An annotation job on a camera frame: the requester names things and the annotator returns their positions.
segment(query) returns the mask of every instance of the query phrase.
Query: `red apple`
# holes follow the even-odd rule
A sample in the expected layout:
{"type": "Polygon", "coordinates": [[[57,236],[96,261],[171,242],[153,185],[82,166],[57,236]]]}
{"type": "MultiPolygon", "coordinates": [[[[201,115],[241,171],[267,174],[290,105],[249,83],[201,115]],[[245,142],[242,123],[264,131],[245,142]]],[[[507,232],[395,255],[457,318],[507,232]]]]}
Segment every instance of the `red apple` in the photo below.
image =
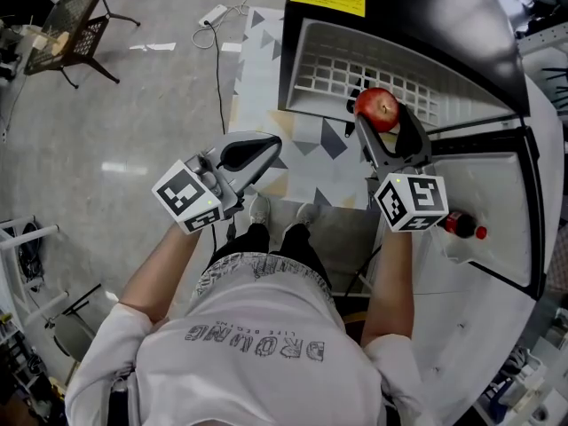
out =
{"type": "Polygon", "coordinates": [[[355,101],[355,116],[363,114],[377,132],[392,130],[398,123],[398,101],[385,89],[363,91],[355,101]]]}

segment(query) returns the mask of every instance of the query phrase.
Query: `shoe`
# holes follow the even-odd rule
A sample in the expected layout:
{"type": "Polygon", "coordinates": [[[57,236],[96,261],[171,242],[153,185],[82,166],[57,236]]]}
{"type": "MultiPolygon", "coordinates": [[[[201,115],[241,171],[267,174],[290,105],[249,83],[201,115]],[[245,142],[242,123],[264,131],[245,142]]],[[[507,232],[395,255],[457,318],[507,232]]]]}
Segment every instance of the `shoe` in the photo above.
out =
{"type": "Polygon", "coordinates": [[[248,210],[251,224],[264,224],[268,226],[270,216],[270,202],[262,195],[257,194],[250,204],[248,210]]]}
{"type": "Polygon", "coordinates": [[[296,224],[303,224],[305,225],[306,229],[310,230],[310,227],[315,223],[321,214],[321,207],[319,205],[314,205],[313,203],[304,203],[298,209],[296,213],[296,219],[294,222],[289,225],[286,229],[284,229],[284,233],[282,234],[282,239],[284,239],[284,235],[286,232],[291,229],[296,224]]]}

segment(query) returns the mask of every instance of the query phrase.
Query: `black electrical cable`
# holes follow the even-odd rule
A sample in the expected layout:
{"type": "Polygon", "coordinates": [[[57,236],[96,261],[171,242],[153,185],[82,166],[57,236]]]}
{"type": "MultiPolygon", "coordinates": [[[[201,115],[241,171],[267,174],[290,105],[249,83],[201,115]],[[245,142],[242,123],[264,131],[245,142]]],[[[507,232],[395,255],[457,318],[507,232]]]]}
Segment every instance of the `black electrical cable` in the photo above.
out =
{"type": "Polygon", "coordinates": [[[227,235],[226,235],[227,243],[233,241],[236,236],[237,236],[237,227],[234,224],[234,215],[233,215],[233,222],[229,224],[229,227],[227,227],[227,235]]]}
{"type": "MultiPolygon", "coordinates": [[[[35,307],[36,307],[37,309],[40,309],[40,308],[39,308],[39,304],[37,304],[37,301],[35,300],[34,296],[32,296],[32,293],[31,293],[29,290],[28,290],[28,296],[29,296],[29,297],[32,299],[32,301],[34,302],[35,307]]],[[[45,320],[46,322],[49,322],[49,319],[48,319],[47,317],[45,317],[45,314],[42,314],[42,318],[43,318],[43,320],[45,320]]]]}
{"type": "Polygon", "coordinates": [[[14,108],[16,107],[16,103],[18,102],[18,98],[20,97],[21,91],[24,90],[24,85],[26,85],[26,80],[28,79],[28,77],[26,75],[24,75],[24,82],[22,83],[21,87],[20,87],[20,91],[18,91],[18,94],[16,95],[16,99],[14,100],[14,104],[12,104],[12,110],[10,111],[10,116],[8,117],[8,123],[6,123],[6,127],[4,128],[4,134],[8,135],[8,131],[10,130],[10,126],[12,125],[12,114],[14,113],[14,108]]]}
{"type": "Polygon", "coordinates": [[[359,268],[357,270],[357,272],[355,273],[355,275],[353,276],[353,279],[351,280],[351,282],[349,283],[349,287],[347,288],[347,290],[345,290],[345,295],[347,296],[349,295],[349,293],[351,292],[351,289],[353,288],[353,286],[355,285],[355,282],[357,282],[357,280],[359,279],[359,275],[361,273],[363,273],[363,270],[365,270],[368,265],[371,263],[371,260],[373,260],[373,257],[376,256],[376,254],[381,250],[381,248],[383,247],[383,245],[379,245],[379,247],[377,249],[375,249],[371,255],[367,258],[367,260],[365,261],[365,263],[361,266],[361,268],[359,268]]]}
{"type": "Polygon", "coordinates": [[[215,235],[215,225],[211,225],[211,233],[213,234],[213,256],[217,252],[217,236],[215,235]]]}
{"type": "MultiPolygon", "coordinates": [[[[27,223],[22,234],[30,233],[37,230],[36,222],[27,223]]],[[[42,247],[43,239],[37,239],[23,243],[18,247],[18,264],[20,271],[26,278],[26,282],[35,278],[43,278],[43,266],[39,259],[39,251],[42,247]]]]}
{"type": "Polygon", "coordinates": [[[208,20],[205,21],[205,25],[209,26],[213,31],[213,36],[215,37],[215,47],[217,49],[217,95],[219,96],[219,113],[221,115],[221,126],[223,128],[223,134],[225,134],[225,118],[223,117],[223,100],[221,99],[221,83],[219,82],[219,43],[217,42],[217,32],[208,20]]]}

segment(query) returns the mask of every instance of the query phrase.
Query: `metal stand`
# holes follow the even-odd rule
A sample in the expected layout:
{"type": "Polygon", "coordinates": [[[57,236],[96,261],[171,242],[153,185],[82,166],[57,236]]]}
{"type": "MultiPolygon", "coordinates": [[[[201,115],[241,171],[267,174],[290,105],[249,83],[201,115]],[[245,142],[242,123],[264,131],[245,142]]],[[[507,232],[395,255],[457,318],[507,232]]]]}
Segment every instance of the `metal stand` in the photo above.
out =
{"type": "Polygon", "coordinates": [[[102,0],[102,1],[103,1],[103,4],[105,5],[105,8],[106,8],[106,15],[109,18],[128,20],[130,22],[134,22],[137,27],[140,27],[140,22],[138,22],[137,20],[134,20],[133,18],[121,16],[120,14],[114,14],[113,12],[110,11],[110,8],[108,7],[108,4],[107,4],[107,0],[102,0]]]}
{"type": "Polygon", "coordinates": [[[85,303],[81,304],[81,302],[87,298],[88,296],[90,296],[95,290],[99,289],[102,287],[102,284],[97,284],[94,288],[92,288],[91,290],[89,290],[89,292],[87,292],[85,295],[83,295],[81,298],[79,298],[76,302],[74,302],[73,304],[71,304],[67,309],[65,309],[63,312],[61,312],[61,314],[63,315],[68,315],[68,314],[76,314],[77,311],[79,311],[81,308],[83,308],[84,306],[86,306],[87,304],[89,304],[89,300],[87,300],[85,303]]]}
{"type": "Polygon", "coordinates": [[[75,85],[74,83],[71,82],[71,79],[69,79],[69,76],[67,75],[67,73],[65,72],[65,70],[63,69],[63,67],[61,67],[59,69],[59,71],[61,71],[61,73],[63,73],[63,76],[67,79],[67,81],[73,85],[73,88],[75,88],[75,90],[77,90],[79,88],[79,85],[75,85]]]}
{"type": "Polygon", "coordinates": [[[84,62],[89,65],[90,67],[92,67],[93,69],[99,71],[104,77],[106,77],[107,79],[110,79],[111,81],[113,81],[114,83],[120,83],[120,80],[117,79],[116,77],[114,77],[113,75],[111,75],[108,71],[106,71],[103,66],[98,63],[93,57],[87,57],[84,59],[84,62]]]}
{"type": "MultiPolygon", "coordinates": [[[[33,215],[28,216],[28,217],[19,217],[17,219],[13,219],[11,221],[5,221],[3,223],[0,223],[0,229],[7,229],[9,227],[12,227],[14,229],[14,234],[15,234],[15,228],[16,226],[19,225],[26,225],[28,223],[33,223],[35,220],[35,217],[33,215]]],[[[41,229],[37,229],[36,231],[33,232],[28,232],[28,233],[24,233],[22,235],[16,235],[14,237],[10,237],[7,238],[6,240],[0,241],[0,256],[2,258],[4,258],[4,254],[2,254],[4,251],[10,251],[10,250],[15,250],[15,248],[23,243],[26,243],[28,241],[32,241],[41,237],[44,237],[45,235],[49,235],[51,233],[56,233],[59,232],[59,227],[57,225],[49,225],[47,227],[41,228],[41,229]]],[[[0,276],[6,276],[4,270],[2,270],[0,272],[0,276]]],[[[35,311],[31,311],[29,309],[29,305],[28,305],[28,300],[26,298],[26,293],[32,289],[32,288],[36,288],[37,286],[39,286],[42,283],[43,280],[41,279],[34,279],[34,280],[30,280],[26,283],[23,283],[20,276],[18,276],[18,284],[11,286],[11,292],[7,292],[8,295],[11,295],[11,297],[13,298],[13,301],[18,304],[20,306],[20,308],[22,308],[25,312],[28,313],[27,317],[24,320],[20,320],[20,318],[18,318],[18,322],[23,325],[29,325],[32,321],[34,321],[35,319],[37,319],[38,317],[41,317],[42,314],[44,314],[45,312],[47,312],[50,308],[52,308],[54,305],[59,304],[60,302],[64,301],[66,298],[69,297],[69,294],[67,291],[63,291],[60,292],[59,295],[57,295],[55,298],[52,298],[52,300],[50,300],[47,304],[44,304],[41,307],[38,307],[37,310],[35,311]]],[[[16,311],[10,311],[14,314],[14,316],[17,315],[16,311]]]]}

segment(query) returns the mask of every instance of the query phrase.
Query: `person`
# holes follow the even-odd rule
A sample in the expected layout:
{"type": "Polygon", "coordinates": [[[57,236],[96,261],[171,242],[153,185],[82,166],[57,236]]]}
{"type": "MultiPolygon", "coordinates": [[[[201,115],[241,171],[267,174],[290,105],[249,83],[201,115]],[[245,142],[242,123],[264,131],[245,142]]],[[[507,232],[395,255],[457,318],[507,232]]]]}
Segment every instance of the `person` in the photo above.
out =
{"type": "Polygon", "coordinates": [[[54,5],[51,0],[0,0],[0,19],[7,27],[27,24],[43,27],[54,5]]]}
{"type": "Polygon", "coordinates": [[[0,77],[8,82],[16,77],[16,68],[21,62],[21,55],[16,53],[15,44],[0,48],[0,77]]]}
{"type": "Polygon", "coordinates": [[[169,322],[199,233],[167,231],[72,379],[69,424],[376,425],[386,423],[383,394],[402,425],[435,424],[410,341],[411,235],[384,236],[359,345],[345,334],[309,243],[320,208],[304,204],[273,253],[270,202],[257,196],[249,213],[248,231],[212,257],[187,315],[169,322]],[[125,387],[130,420],[111,421],[125,387]]]}

